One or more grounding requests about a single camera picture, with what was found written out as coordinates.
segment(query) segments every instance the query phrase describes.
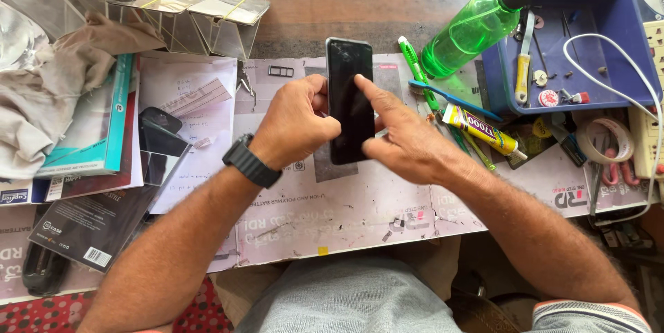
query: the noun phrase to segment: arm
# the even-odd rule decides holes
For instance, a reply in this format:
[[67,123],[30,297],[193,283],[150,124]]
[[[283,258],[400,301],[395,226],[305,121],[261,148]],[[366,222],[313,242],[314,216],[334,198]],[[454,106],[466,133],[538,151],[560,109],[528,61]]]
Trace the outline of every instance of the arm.
[[[249,149],[278,171],[341,133],[327,112],[320,75],[287,83],[270,104]],[[201,286],[225,236],[261,187],[229,166],[191,193],[122,253],[79,332],[134,332],[169,324]]]
[[530,284],[557,298],[620,303],[638,311],[629,286],[599,248],[569,222],[494,176],[368,79],[355,83],[388,129],[365,154],[416,184],[456,194],[489,229]]

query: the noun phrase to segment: hand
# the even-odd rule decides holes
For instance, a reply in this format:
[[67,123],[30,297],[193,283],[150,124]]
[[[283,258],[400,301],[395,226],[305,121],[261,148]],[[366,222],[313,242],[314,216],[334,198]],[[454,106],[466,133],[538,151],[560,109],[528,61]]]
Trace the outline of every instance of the hand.
[[477,165],[394,94],[379,89],[360,74],[355,76],[355,84],[380,115],[377,125],[383,125],[388,132],[382,138],[370,138],[363,143],[362,151],[368,158],[377,159],[415,184],[445,185],[450,168]]
[[324,76],[288,82],[272,99],[249,149],[275,171],[304,160],[341,133],[339,121],[321,113],[328,113]]

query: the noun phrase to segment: yellow glue tube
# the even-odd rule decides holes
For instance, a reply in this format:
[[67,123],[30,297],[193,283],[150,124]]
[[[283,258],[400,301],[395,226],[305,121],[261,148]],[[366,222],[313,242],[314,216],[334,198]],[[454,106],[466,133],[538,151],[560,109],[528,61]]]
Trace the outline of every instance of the yellow glue tube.
[[513,154],[521,159],[528,159],[527,155],[519,151],[518,141],[498,131],[497,128],[482,122],[458,105],[448,103],[443,116],[443,122],[460,128],[478,139],[487,142],[504,156]]

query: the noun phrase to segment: cracked phone screen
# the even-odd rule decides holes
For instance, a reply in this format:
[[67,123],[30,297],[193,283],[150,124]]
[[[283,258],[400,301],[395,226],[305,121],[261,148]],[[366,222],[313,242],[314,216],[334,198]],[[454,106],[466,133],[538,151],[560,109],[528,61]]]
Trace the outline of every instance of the cracked phone screen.
[[354,76],[362,74],[373,81],[371,45],[330,38],[326,56],[329,114],[341,123],[341,134],[330,143],[330,159],[337,165],[365,160],[362,142],[374,136],[374,110]]

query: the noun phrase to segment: barcode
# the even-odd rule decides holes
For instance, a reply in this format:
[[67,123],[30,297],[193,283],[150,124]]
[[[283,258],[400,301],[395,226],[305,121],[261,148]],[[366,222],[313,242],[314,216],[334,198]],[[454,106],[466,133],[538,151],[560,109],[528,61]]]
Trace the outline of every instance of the barcode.
[[106,267],[106,265],[108,264],[108,261],[110,261],[111,258],[112,258],[111,255],[106,254],[105,252],[103,252],[101,250],[97,250],[92,246],[87,250],[85,255],[83,255],[83,259],[85,259],[87,261],[91,261],[94,264],[102,266],[102,267]]

